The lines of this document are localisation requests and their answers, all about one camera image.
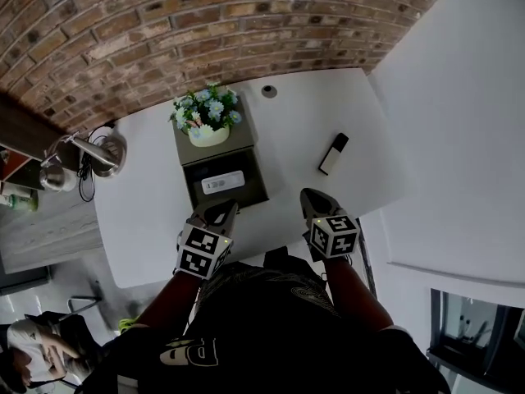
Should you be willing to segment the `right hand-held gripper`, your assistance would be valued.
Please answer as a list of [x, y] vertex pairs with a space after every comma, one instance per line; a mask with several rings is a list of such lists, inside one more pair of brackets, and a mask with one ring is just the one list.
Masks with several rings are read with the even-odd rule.
[[319, 190], [301, 190], [303, 234], [313, 259], [335, 259], [355, 252], [361, 234], [355, 218], [339, 202]]

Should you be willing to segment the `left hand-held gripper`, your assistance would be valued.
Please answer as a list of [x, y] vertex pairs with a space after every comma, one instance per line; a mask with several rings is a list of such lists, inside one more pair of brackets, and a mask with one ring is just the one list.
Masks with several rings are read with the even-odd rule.
[[209, 280], [231, 253], [237, 211], [235, 199], [199, 204], [177, 237], [175, 271]]

